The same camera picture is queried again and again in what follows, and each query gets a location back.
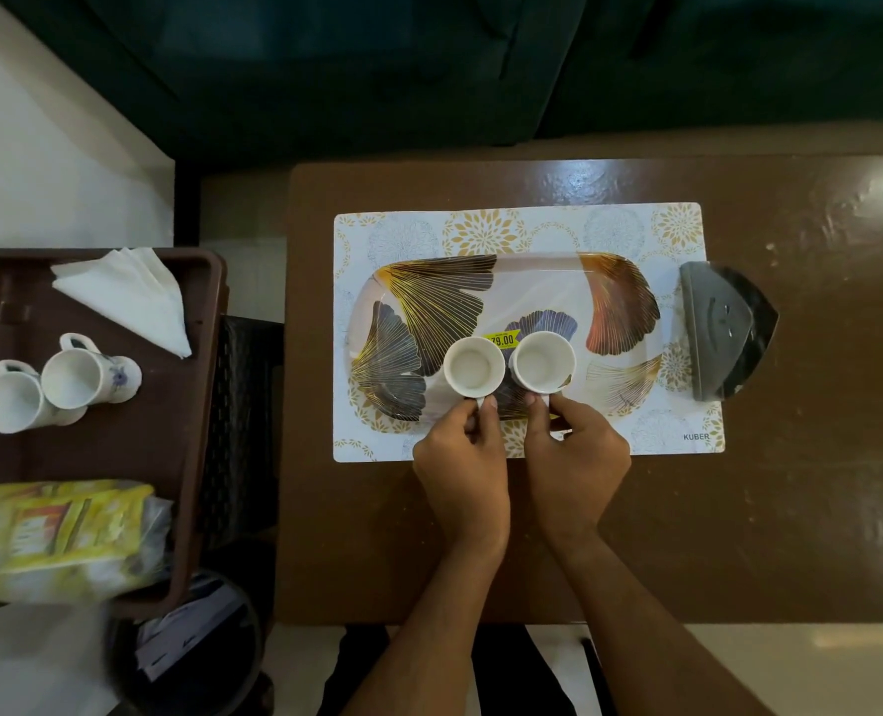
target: folded napkin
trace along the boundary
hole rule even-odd
[[[180,285],[151,248],[51,266],[54,288],[157,347],[188,357]]]

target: forearm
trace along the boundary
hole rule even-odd
[[[622,716],[771,716],[594,534],[555,548]]]
[[[456,548],[343,712],[345,716],[461,716],[471,647],[499,553]]]

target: white mug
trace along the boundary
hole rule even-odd
[[[485,337],[465,337],[445,352],[441,370],[452,389],[481,408],[505,379],[505,355]]]
[[[65,334],[61,349],[41,372],[43,393],[59,408],[125,402],[143,382],[136,361],[102,354],[90,337]]]
[[[0,360],[0,434],[72,425],[86,413],[86,407],[60,409],[48,402],[43,395],[41,375],[28,363]]]
[[[514,381],[528,391],[548,396],[570,384],[577,366],[574,347],[553,331],[535,331],[521,339],[511,352],[508,367]]]

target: floral placemat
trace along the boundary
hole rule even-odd
[[[351,379],[346,332],[356,297],[376,269],[446,256],[524,252],[607,252],[637,265],[666,327],[650,394],[611,417],[634,454],[717,452],[724,448],[719,403],[693,398],[690,347],[683,326],[679,266],[705,261],[696,203],[545,206],[481,211],[396,211],[338,215],[334,222],[333,457],[339,462],[410,460],[427,432],[376,409]],[[509,457],[524,456],[527,422],[502,422]]]

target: yellow price tag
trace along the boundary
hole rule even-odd
[[[494,342],[499,349],[513,349],[518,346],[518,335],[520,329],[514,331],[499,331],[497,334],[485,334],[484,337],[490,342]]]

